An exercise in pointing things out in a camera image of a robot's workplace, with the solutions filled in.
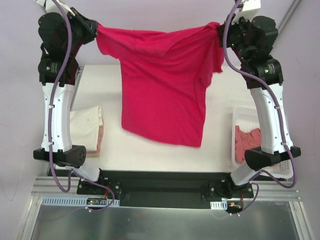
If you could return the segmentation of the magenta t-shirt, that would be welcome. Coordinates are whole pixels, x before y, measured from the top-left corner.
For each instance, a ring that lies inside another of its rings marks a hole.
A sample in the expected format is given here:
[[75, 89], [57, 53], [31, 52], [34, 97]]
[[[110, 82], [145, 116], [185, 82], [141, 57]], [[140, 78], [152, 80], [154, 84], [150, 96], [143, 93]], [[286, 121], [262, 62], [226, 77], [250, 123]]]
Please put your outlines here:
[[206, 91], [224, 62], [218, 28], [217, 22], [173, 32], [98, 26], [98, 49], [120, 62], [124, 130], [201, 146]]

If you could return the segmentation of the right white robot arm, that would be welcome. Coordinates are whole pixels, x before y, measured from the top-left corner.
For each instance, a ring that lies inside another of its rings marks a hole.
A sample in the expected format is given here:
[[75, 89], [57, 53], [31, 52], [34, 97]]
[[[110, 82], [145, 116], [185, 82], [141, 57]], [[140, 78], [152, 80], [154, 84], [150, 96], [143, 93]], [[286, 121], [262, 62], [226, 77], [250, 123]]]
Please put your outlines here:
[[283, 72], [281, 64], [270, 54], [278, 36], [276, 23], [266, 16], [255, 16], [247, 20], [230, 13], [218, 28], [219, 39], [224, 50], [231, 48], [240, 60], [240, 69], [227, 64], [246, 81], [247, 89], [255, 103], [261, 144], [244, 152], [244, 162], [229, 174], [225, 192], [237, 197], [243, 185], [253, 180], [266, 167], [284, 161], [293, 161], [301, 156], [301, 149], [294, 146], [288, 130], [283, 106]]

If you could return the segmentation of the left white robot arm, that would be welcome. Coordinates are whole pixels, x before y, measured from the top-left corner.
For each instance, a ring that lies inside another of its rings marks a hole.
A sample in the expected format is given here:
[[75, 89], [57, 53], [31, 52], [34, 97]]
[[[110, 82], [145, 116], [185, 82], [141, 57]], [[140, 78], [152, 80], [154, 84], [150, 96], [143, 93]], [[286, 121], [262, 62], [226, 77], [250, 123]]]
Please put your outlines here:
[[73, 7], [66, 16], [71, 33], [68, 33], [60, 13], [46, 13], [38, 20], [38, 33], [42, 39], [38, 72], [44, 95], [45, 119], [41, 147], [33, 151], [33, 157], [73, 170], [90, 180], [89, 190], [99, 195], [106, 188], [105, 181], [99, 178], [100, 169], [85, 162], [86, 148], [72, 144], [70, 134], [71, 104], [79, 72], [76, 55], [82, 45], [96, 38], [98, 23]]

